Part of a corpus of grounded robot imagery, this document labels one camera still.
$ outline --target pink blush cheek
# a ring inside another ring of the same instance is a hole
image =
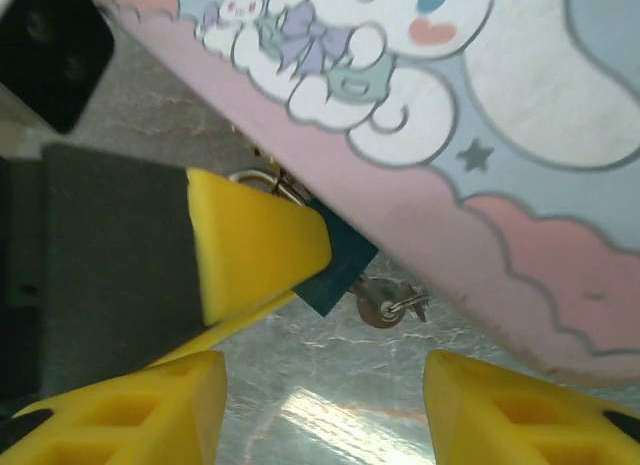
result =
[[[419,45],[443,45],[456,36],[455,25],[432,25],[426,18],[416,18],[409,26],[409,38]]]

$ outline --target purple bow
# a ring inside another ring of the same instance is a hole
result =
[[[351,30],[325,27],[316,20],[313,5],[304,2],[287,12],[282,33],[282,68],[300,61],[296,73],[320,73],[326,57],[335,60],[344,54]]]

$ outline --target metal ring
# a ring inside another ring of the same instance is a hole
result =
[[[260,182],[269,185],[277,195],[286,198],[301,206],[305,206],[307,201],[304,197],[291,185],[283,181],[278,175],[270,170],[263,168],[245,168],[230,174],[227,178],[232,182]]]

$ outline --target gray floor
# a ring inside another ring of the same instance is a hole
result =
[[[117,56],[74,143],[218,173],[256,163],[224,119],[116,34]],[[21,153],[36,153],[49,138],[31,132]],[[384,257],[369,273],[411,280]],[[297,301],[219,348],[229,375],[220,465],[431,465],[422,399],[427,353],[446,348],[522,370],[438,300],[428,323],[407,317],[386,331],[362,323],[349,296],[326,319]],[[596,393],[640,410],[637,389]]]

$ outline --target star print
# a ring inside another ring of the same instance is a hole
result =
[[[480,140],[476,138],[471,142],[471,146],[464,152],[458,153],[456,158],[467,162],[464,167],[465,172],[470,172],[477,168],[486,172],[489,169],[487,160],[493,152],[493,148],[483,148],[482,145],[480,145]]]

